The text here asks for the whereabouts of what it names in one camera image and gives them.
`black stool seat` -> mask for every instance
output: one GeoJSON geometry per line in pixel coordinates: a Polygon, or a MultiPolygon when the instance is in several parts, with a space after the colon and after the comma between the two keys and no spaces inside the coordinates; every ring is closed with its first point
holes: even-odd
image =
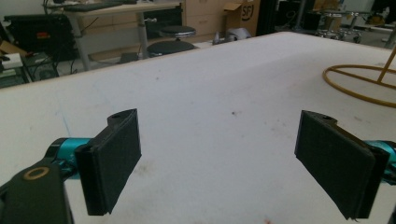
{"type": "Polygon", "coordinates": [[[195,29],[190,26],[166,26],[160,30],[160,36],[164,37],[188,37],[195,35],[195,29]]]}
{"type": "Polygon", "coordinates": [[[184,41],[161,41],[148,46],[148,53],[150,57],[156,57],[194,48],[195,46],[193,44],[184,41]]]}

